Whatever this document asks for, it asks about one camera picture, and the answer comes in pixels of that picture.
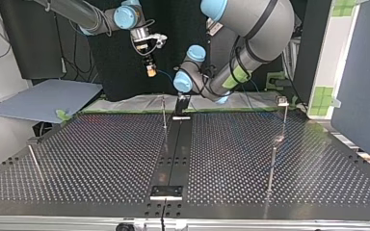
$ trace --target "vertical post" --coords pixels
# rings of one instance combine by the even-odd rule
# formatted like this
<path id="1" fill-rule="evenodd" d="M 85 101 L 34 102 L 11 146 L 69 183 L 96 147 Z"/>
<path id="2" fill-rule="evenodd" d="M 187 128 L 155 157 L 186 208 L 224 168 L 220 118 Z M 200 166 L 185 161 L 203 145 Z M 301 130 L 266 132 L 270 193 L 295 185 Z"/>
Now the vertical post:
<path id="1" fill-rule="evenodd" d="M 284 111 L 284 123 L 286 123 L 286 121 L 287 121 L 287 113 L 288 113 L 288 105 L 286 106 L 286 109 L 285 109 L 285 111 Z"/>
<path id="2" fill-rule="evenodd" d="M 164 117 L 164 129 L 167 129 L 167 117 L 165 114 L 165 97 L 162 95 L 162 116 Z"/>
<path id="3" fill-rule="evenodd" d="M 269 174 L 269 185 L 267 188 L 267 192 L 272 192 L 272 185 L 273 185 L 273 176 L 275 174 L 275 164 L 276 164 L 276 153 L 278 149 L 274 146 L 272 150 L 272 162 L 270 163 L 270 174 Z"/>

